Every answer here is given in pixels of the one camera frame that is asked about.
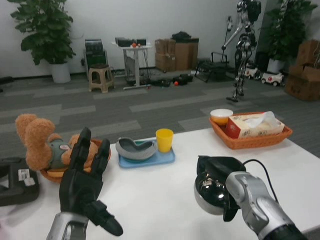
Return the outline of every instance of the teddy bear clothing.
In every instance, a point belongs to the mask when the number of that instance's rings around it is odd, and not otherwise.
[[[52,158],[50,160],[50,169],[62,169],[67,167],[61,159],[62,154],[70,150],[71,147],[67,142],[64,142],[62,139],[55,139],[52,142],[49,142],[49,146],[52,150]]]

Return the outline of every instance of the white toy car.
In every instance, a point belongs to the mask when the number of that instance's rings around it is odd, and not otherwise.
[[[272,84],[273,86],[276,87],[282,84],[283,79],[284,79],[284,75],[282,73],[274,74],[272,72],[265,72],[262,75],[261,83]]]
[[[253,65],[246,65],[244,75],[249,79],[260,79],[260,70]]]

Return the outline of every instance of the white bowl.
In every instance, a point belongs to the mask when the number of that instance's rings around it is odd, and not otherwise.
[[[226,125],[230,116],[234,114],[230,109],[215,109],[210,112],[211,120],[218,125]]]

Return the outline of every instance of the teddy bear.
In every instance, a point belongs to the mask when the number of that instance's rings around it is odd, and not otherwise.
[[[25,160],[30,169],[40,171],[68,167],[79,134],[73,135],[69,142],[64,142],[59,134],[54,133],[56,126],[52,121],[38,118],[35,114],[21,114],[15,120],[15,125],[17,134],[26,147]],[[91,166],[97,152],[98,146],[91,141],[84,168]]]

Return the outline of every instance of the plastic stool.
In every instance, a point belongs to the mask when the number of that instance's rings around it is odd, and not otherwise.
[[[100,82],[92,79],[93,73],[99,75]],[[115,88],[115,80],[110,67],[106,64],[93,65],[89,71],[89,92],[91,92],[92,89],[101,89],[102,93],[107,93],[108,88],[111,86]]]

